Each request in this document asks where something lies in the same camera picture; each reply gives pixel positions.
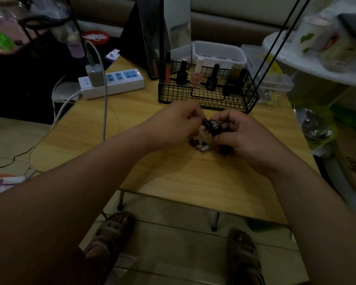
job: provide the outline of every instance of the shelf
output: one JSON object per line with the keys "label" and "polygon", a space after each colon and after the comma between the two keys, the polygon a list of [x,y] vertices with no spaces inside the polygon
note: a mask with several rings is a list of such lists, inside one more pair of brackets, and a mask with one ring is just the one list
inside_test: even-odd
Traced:
{"label": "shelf", "polygon": [[[272,46],[277,35],[278,32],[273,33],[264,39],[262,43],[262,47],[266,50],[266,52]],[[271,51],[271,55],[273,56],[275,55],[278,48],[282,44],[284,36],[285,36],[285,31],[282,32],[280,38],[278,39],[273,50]],[[290,67],[293,67],[297,70],[306,72],[310,75],[318,76],[320,78],[334,81],[337,83],[356,86],[356,72],[336,73],[336,72],[328,71],[319,62],[319,59],[317,57],[318,52],[309,51],[304,57],[302,57],[297,55],[295,52],[293,52],[290,46],[291,43],[289,42],[286,42],[284,44],[280,53],[277,56],[278,61],[286,65],[289,65]]]}

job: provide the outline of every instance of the socket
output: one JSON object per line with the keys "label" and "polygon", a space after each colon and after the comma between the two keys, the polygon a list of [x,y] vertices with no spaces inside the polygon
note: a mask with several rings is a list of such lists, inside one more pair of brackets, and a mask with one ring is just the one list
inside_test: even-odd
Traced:
{"label": "socket", "polygon": [[[106,73],[108,95],[144,88],[144,78],[137,69]],[[104,86],[93,87],[88,76],[78,78],[83,97],[93,99],[103,97]]]}

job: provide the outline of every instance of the hand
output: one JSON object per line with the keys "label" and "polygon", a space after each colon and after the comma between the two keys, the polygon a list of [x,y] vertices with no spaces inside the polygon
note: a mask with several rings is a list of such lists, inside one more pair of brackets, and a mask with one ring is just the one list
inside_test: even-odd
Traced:
{"label": "hand", "polygon": [[206,118],[195,101],[175,101],[141,124],[151,149],[169,148],[196,133]]}
{"label": "hand", "polygon": [[291,167],[299,159],[252,116],[228,109],[215,114],[211,120],[221,121],[224,129],[233,131],[214,136],[213,142],[233,147],[257,173],[268,177]]}

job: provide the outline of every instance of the green plastic bag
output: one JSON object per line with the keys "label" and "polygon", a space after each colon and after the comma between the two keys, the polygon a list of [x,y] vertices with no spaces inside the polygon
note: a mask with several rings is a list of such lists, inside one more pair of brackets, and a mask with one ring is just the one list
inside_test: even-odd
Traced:
{"label": "green plastic bag", "polygon": [[10,51],[13,47],[14,42],[4,34],[0,33],[0,49]]}

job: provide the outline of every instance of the sandal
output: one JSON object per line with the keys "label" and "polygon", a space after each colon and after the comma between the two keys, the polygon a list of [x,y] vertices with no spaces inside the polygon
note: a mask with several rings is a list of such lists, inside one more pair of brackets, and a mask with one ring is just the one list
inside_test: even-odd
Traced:
{"label": "sandal", "polygon": [[[113,217],[120,214],[125,215],[124,217],[127,218],[126,222],[118,223],[111,220],[113,219]],[[108,254],[105,269],[100,276],[99,282],[97,283],[98,285],[105,283],[105,280],[107,279],[109,273],[111,272],[116,263],[120,251],[123,249],[125,242],[128,240],[129,236],[132,233],[134,223],[135,219],[129,212],[117,212],[109,216],[108,220],[105,220],[100,225],[99,229],[96,230],[90,243],[84,250],[84,254],[86,254],[92,247],[100,245],[104,247]],[[114,235],[99,235],[98,233],[100,232],[100,230],[111,231],[117,234],[119,238],[114,241]]]}
{"label": "sandal", "polygon": [[239,284],[242,274],[254,273],[265,284],[256,246],[244,232],[232,229],[227,240],[227,285]]}

